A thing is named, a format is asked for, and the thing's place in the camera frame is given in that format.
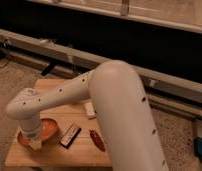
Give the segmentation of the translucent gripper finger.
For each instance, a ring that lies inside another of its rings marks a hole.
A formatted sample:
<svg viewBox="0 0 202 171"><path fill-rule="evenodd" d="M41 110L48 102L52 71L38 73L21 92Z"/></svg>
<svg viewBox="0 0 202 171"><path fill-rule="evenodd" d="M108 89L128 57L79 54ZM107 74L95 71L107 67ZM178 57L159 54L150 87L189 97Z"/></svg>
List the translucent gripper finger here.
<svg viewBox="0 0 202 171"><path fill-rule="evenodd" d="M29 146L33 150L40 150L42 148L42 141L40 139L32 139L29 141Z"/></svg>

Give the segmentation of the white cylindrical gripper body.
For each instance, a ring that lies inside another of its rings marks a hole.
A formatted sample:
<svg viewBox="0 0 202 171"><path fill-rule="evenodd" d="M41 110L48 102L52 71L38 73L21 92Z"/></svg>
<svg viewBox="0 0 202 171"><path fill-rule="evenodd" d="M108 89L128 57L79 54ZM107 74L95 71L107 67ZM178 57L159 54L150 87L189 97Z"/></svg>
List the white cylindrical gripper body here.
<svg viewBox="0 0 202 171"><path fill-rule="evenodd" d="M41 137L42 133L42 121L40 117L35 116L19 122L20 129L23 136L27 140L35 140Z"/></svg>

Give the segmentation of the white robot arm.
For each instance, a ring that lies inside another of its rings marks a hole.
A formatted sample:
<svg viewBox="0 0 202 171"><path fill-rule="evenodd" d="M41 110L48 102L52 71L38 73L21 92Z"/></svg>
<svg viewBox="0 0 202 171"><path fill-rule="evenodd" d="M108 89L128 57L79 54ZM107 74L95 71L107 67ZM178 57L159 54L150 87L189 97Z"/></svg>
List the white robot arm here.
<svg viewBox="0 0 202 171"><path fill-rule="evenodd" d="M6 111L33 140L41 135L41 111L86 99L97 112L113 171L169 171L141 78L124 61L104 62L43 94L26 88Z"/></svg>

